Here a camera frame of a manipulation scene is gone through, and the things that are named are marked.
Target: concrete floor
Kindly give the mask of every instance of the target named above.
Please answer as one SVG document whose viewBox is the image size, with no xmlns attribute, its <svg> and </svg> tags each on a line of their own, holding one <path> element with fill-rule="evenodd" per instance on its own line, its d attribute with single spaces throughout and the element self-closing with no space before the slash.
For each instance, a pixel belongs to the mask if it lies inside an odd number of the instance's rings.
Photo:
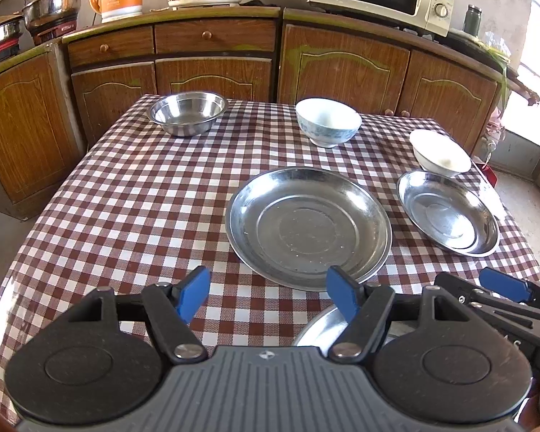
<svg viewBox="0 0 540 432">
<path fill-rule="evenodd" d="M 529 182 L 498 172 L 496 190 L 524 232 L 540 263 L 540 190 Z M 20 222 L 0 213 L 0 284 L 36 219 Z"/>
</svg>

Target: black circular cover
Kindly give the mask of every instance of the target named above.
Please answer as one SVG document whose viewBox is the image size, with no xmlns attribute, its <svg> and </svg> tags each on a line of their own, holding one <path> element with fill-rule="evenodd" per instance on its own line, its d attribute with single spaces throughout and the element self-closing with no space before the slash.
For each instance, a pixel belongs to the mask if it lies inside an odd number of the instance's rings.
<svg viewBox="0 0 540 432">
<path fill-rule="evenodd" d="M 6 390 L 24 417 L 85 425 L 142 404 L 161 378 L 161 360 L 142 339 L 90 323 L 45 330 L 15 354 Z"/>
<path fill-rule="evenodd" d="M 482 324 L 434 322 L 388 343 L 374 360 L 378 387 L 399 410 L 432 422 L 480 423 L 511 413 L 528 391 L 530 367 Z"/>
</svg>

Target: checkered tablecloth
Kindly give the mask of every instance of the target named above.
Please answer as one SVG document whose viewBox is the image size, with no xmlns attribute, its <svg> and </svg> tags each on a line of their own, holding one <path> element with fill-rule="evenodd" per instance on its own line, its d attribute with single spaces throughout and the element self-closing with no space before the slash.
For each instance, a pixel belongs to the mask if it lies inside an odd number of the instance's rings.
<svg viewBox="0 0 540 432">
<path fill-rule="evenodd" d="M 4 393 L 12 353 L 69 305 L 100 285 L 137 293 L 147 284 L 177 282 L 203 264 L 212 271 L 206 306 L 190 327 L 206 346 L 289 345 L 320 310 L 327 294 L 280 287 L 254 274 L 232 251 L 225 206 L 240 184 L 277 167 L 337 171 L 368 189 L 392 223 L 392 251 L 375 278 L 419 293 L 439 271 L 475 278 L 490 266 L 540 279 L 540 268 L 509 215 L 500 248 L 472 259 L 442 251 L 402 210 L 396 181 L 418 168 L 410 131 L 444 132 L 433 120 L 365 116 L 358 134 L 334 149 L 312 145 L 294 107 L 230 101 L 207 133 L 172 138 L 148 121 L 157 96 L 145 95 L 70 174 L 20 248 L 0 288 L 0 412 L 15 419 Z M 471 171 L 457 180 L 477 189 Z M 144 334 L 144 326 L 122 323 Z"/>
</svg>

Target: ceramic bowl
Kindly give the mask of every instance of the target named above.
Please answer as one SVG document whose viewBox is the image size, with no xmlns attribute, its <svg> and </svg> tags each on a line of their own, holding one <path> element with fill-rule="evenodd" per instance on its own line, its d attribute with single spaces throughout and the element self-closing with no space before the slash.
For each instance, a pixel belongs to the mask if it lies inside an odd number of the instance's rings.
<svg viewBox="0 0 540 432">
<path fill-rule="evenodd" d="M 362 118 L 353 108 L 330 99 L 301 100 L 296 104 L 296 118 L 310 141 L 323 148 L 345 143 L 362 125 Z"/>
<path fill-rule="evenodd" d="M 432 130 L 410 133 L 414 156 L 424 170 L 455 177 L 472 167 L 470 156 L 454 140 Z"/>
</svg>

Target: stainless steel pot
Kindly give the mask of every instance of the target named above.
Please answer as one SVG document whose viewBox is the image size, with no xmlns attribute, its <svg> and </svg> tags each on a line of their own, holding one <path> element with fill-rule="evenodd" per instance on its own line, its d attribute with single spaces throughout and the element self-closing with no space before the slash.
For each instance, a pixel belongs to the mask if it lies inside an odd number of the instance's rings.
<svg viewBox="0 0 540 432">
<path fill-rule="evenodd" d="M 35 0 L 24 6 L 24 24 L 28 30 L 66 18 L 78 15 L 81 0 Z"/>
<path fill-rule="evenodd" d="M 13 38 L 18 38 L 22 35 L 22 29 L 20 28 L 20 20 L 22 15 L 18 19 L 13 19 L 0 24 L 0 43 Z"/>
</svg>

